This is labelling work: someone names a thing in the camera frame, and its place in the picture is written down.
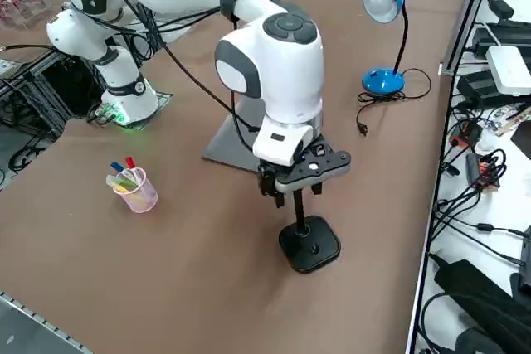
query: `marker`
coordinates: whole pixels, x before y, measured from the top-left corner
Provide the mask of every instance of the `marker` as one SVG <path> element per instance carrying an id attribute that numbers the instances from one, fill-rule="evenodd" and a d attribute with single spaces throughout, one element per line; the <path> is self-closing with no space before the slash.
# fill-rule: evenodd
<path id="1" fill-rule="evenodd" d="M 124 169 L 122 165 L 120 165 L 117 162 L 112 162 L 110 166 L 118 173 L 122 173 L 123 176 L 127 177 L 131 182 L 136 184 L 136 178 L 134 177 L 133 173 L 130 172 L 127 169 Z"/>
<path id="2" fill-rule="evenodd" d="M 136 179 L 136 183 L 137 184 L 142 184 L 142 180 L 144 178 L 140 174 L 140 170 L 136 168 L 136 165 L 134 164 L 133 159 L 131 157 L 127 157 L 125 159 L 125 162 L 127 163 L 127 166 L 129 166 L 129 169 L 131 169 L 131 172 L 134 174 L 134 177 Z"/>
<path id="3" fill-rule="evenodd" d="M 122 190 L 125 190 L 126 192 L 135 190 L 138 186 L 131 182 L 127 178 L 123 178 L 121 176 L 111 176 L 108 175 L 107 179 L 105 180 L 107 183 L 115 184 L 116 186 L 119 186 Z"/>
<path id="4" fill-rule="evenodd" d="M 114 188 L 117 192 L 120 192 L 122 194 L 125 194 L 127 192 L 127 190 L 125 188 L 123 188 L 120 184 L 118 184 L 113 176 L 107 176 L 105 182 L 107 183 L 107 185 L 111 188 Z"/>

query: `black round base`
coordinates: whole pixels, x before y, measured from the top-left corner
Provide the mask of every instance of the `black round base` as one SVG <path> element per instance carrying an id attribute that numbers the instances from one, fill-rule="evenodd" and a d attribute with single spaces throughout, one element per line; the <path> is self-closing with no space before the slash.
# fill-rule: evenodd
<path id="1" fill-rule="evenodd" d="M 305 234 L 297 234 L 296 223 L 288 225 L 280 232 L 279 243 L 291 267 L 307 274 L 336 260 L 341 243 L 324 218 L 307 216 L 304 220 Z"/>

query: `red marker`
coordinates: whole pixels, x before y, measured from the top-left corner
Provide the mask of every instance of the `red marker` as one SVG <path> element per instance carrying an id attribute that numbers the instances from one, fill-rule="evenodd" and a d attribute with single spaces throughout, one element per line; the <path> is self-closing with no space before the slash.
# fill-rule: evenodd
<path id="1" fill-rule="evenodd" d="M 142 184 L 144 176 L 142 175 L 140 170 L 136 167 L 131 157 L 127 157 L 125 159 L 125 162 L 127 163 L 127 166 L 129 166 L 129 169 L 131 169 L 131 172 L 134 175 L 134 179 L 136 180 L 136 183 L 140 186 Z"/>
<path id="2" fill-rule="evenodd" d="M 129 166 L 129 169 L 134 169 L 136 167 L 131 157 L 127 157 L 125 162 L 127 163 L 127 166 Z"/>

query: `lamp base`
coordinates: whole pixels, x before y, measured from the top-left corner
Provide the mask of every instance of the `lamp base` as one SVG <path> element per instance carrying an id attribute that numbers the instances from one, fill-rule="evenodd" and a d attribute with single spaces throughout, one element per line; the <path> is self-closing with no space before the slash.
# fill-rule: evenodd
<path id="1" fill-rule="evenodd" d="M 375 95 L 388 95 L 404 88 L 402 74 L 392 74 L 391 68 L 370 70 L 362 80 L 363 88 Z"/>

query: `brown table surface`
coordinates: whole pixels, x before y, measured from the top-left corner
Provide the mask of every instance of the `brown table surface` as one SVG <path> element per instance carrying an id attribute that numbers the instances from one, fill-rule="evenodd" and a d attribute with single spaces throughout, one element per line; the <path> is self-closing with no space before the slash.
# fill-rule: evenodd
<path id="1" fill-rule="evenodd" d="M 360 80 L 394 62 L 401 18 L 377 24 L 361 0 L 291 1 L 324 40 L 324 134 L 353 155 L 346 177 L 304 195 L 341 239 L 337 261 L 309 275 L 289 267 L 277 235 L 292 205 L 277 210 L 251 173 L 201 159 L 226 113 L 159 53 L 144 73 L 174 97 L 146 130 L 72 120 L 0 193 L 0 289 L 97 353 L 403 352 L 448 99 L 438 63 L 462 0 L 407 0 L 402 68 L 426 70 L 433 89 L 369 110 L 366 138 Z M 212 58 L 230 29 L 215 17 L 173 46 L 224 99 Z M 425 88 L 407 78 L 407 93 Z M 147 214 L 105 186 L 126 156 L 158 189 Z"/>

